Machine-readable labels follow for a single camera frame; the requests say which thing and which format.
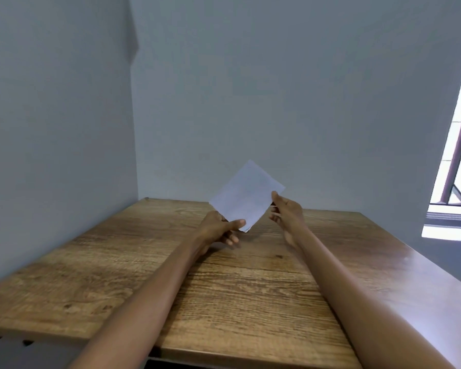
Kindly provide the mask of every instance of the sheet of paper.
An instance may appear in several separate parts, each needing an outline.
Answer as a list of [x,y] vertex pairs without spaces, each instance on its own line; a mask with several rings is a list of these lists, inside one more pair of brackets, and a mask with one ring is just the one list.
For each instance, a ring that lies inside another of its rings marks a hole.
[[284,189],[255,162],[248,160],[210,204],[228,221],[245,219],[246,225],[240,230],[247,232],[270,206],[271,192],[276,190],[280,194]]

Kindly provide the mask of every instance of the person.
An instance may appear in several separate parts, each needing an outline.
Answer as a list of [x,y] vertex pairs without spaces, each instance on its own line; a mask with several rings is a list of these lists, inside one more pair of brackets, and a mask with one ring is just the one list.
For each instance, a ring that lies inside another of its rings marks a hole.
[[[365,288],[308,229],[302,207],[272,193],[270,219],[305,262],[364,368],[453,368],[424,337]],[[233,246],[244,220],[209,212],[150,278],[104,324],[70,369],[137,368],[147,358],[191,265],[214,242]]]

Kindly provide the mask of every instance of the right hand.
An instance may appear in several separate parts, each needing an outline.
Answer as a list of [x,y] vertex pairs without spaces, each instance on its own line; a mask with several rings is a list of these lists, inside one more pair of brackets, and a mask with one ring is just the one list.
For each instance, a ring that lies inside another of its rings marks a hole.
[[280,196],[277,192],[271,193],[273,200],[270,219],[277,223],[284,231],[284,239],[287,244],[300,251],[295,241],[297,230],[306,226],[302,207],[297,202]]

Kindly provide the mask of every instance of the tabletop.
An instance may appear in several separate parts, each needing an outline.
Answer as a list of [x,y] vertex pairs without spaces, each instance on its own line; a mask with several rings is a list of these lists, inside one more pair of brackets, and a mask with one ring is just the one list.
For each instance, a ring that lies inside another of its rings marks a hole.
[[[211,207],[145,198],[0,282],[0,335],[87,341]],[[461,282],[357,212],[304,210],[361,282],[461,367]],[[153,355],[229,367],[359,368],[307,268],[263,217],[190,269]]]

